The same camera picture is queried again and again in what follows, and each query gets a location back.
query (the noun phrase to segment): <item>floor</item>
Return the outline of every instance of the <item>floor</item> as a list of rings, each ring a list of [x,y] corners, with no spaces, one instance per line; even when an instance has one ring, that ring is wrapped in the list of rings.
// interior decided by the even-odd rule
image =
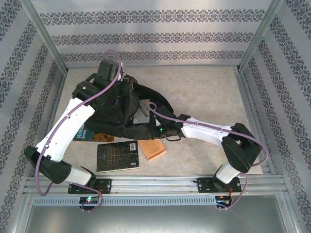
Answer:
[[[96,68],[70,69],[68,71],[55,122],[65,110],[76,85]],[[139,84],[160,92],[169,101],[174,113],[218,125],[248,127],[233,68],[230,67],[138,67],[125,68]],[[126,139],[116,138],[115,142]],[[222,148],[198,139],[184,138],[178,142],[162,139],[167,154],[147,161],[141,148],[139,169],[114,171],[106,175],[212,175],[226,161]],[[96,142],[71,142],[64,161],[96,171]],[[261,167],[251,168],[249,174],[261,174]]]

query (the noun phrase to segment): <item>metal base plate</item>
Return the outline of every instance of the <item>metal base plate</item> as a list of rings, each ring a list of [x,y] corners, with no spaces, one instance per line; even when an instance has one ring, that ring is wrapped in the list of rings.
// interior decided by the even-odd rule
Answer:
[[[111,181],[111,179],[96,179],[94,189],[100,191],[102,194],[110,194]],[[96,194],[96,192],[70,184],[68,194]]]
[[[229,187],[232,188],[233,193],[240,193],[242,191],[240,179],[238,177],[232,179],[232,181],[228,184],[228,190],[225,191],[220,191],[216,187],[214,187],[212,177],[199,177],[197,179],[197,183],[199,193],[223,193],[226,191],[229,192]]]

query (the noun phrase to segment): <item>book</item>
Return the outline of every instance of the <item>book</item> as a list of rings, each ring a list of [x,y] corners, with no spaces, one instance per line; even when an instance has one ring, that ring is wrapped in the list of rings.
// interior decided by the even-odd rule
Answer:
[[[97,146],[97,172],[139,168],[137,141],[100,144]]]
[[[148,161],[167,152],[165,146],[160,139],[139,140],[138,142]]]
[[[73,140],[83,142],[114,142],[115,137],[104,133],[93,133],[92,130],[83,124]]]

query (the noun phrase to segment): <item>perforated metal strip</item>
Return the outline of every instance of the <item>perforated metal strip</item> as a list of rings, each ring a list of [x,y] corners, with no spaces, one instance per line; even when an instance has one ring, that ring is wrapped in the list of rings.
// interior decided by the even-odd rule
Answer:
[[[37,197],[34,206],[77,206],[80,197]],[[215,205],[214,196],[104,197],[105,206]]]

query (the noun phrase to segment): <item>patterned wall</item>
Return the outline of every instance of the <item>patterned wall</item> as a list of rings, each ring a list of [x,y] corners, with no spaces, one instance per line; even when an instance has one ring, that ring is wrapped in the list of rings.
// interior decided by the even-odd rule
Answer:
[[[276,171],[311,232],[311,2],[286,0],[244,70]]]
[[[30,167],[23,155],[41,139],[60,94],[58,68],[18,0],[0,0],[0,233],[11,228]]]
[[[34,0],[68,67],[238,65],[271,0]]]

